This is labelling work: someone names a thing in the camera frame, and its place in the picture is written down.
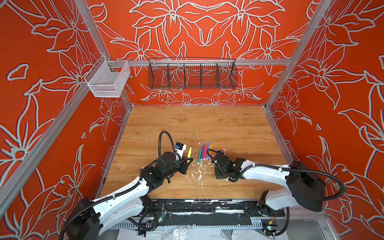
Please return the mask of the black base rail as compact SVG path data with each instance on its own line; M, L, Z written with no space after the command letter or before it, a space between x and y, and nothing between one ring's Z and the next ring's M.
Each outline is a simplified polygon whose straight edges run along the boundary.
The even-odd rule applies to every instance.
M283 210L270 216L263 214L257 200L231 199L155 199L144 203L144 213L149 211L157 213L159 225L249 224L251 219L259 219L266 225L286 216Z

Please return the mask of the purple pen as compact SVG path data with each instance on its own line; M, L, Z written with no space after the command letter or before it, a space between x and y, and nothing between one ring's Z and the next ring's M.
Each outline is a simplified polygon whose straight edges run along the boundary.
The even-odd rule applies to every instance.
M204 159L204 154L205 154L206 145L207 145L207 143L203 143L203 145L202 145L202 147L201 147L201 151L200 151L200 161L202 161L202 160Z

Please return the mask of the green pen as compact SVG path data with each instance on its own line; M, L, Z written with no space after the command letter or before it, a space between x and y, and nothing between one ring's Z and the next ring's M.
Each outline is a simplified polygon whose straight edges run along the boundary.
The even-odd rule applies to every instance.
M202 153L203 153L203 148L204 148L204 144L200 146L200 149L199 149L199 154L198 154L198 159L197 159L197 164L199 165L201 163L201 159L202 159Z

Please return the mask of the orange pen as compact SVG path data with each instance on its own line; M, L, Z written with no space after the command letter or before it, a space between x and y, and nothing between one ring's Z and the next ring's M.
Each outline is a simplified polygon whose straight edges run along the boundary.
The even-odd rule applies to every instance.
M212 153L212 150L211 149L213 149L213 142L212 141L210 141L210 144L209 144L209 153L210 153L210 155L212 156L213 155L213 153Z

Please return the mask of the pink pen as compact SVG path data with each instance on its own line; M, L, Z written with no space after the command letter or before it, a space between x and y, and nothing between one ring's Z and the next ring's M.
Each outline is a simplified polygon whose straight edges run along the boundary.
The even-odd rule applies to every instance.
M202 160L207 159L207 150L209 149L209 147L210 147L210 143L209 142L205 143L204 154L203 154Z

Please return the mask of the yellow pen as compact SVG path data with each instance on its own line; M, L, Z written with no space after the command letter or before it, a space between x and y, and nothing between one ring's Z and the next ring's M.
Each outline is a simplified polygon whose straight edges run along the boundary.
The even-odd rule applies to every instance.
M191 160L190 160L190 158L191 158L191 154L192 154L192 147L190 147L189 148L189 151L188 151L188 156L187 156L187 163L189 163Z

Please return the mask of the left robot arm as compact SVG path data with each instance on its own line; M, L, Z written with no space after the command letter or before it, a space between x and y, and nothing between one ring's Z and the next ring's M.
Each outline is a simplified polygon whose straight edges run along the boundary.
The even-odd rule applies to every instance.
M96 240L104 232L125 219L151 212L149 193L165 181L170 182L176 173L185 175L192 158L184 156L187 146L171 142L172 150L158 152L158 158L140 169L139 176L124 187L103 198L84 198L77 203L59 239Z

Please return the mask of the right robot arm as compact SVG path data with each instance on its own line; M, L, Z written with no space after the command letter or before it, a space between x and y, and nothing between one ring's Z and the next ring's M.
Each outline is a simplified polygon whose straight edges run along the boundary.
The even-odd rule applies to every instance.
M301 162L290 165L269 165L237 158L232 161L223 151L209 150L207 155L215 166L216 178L231 183L258 180L279 185L277 191L264 191L258 201L258 211L271 216L284 208L301 206L321 212L323 203L340 198L345 185L337 177L309 169Z

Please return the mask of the blue pen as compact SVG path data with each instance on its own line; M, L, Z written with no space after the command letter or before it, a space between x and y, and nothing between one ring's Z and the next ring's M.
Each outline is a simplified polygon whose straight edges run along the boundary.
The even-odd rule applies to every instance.
M210 157L209 157L209 144L210 142L207 143L207 146L206 146L206 152L205 152L205 159L208 160Z

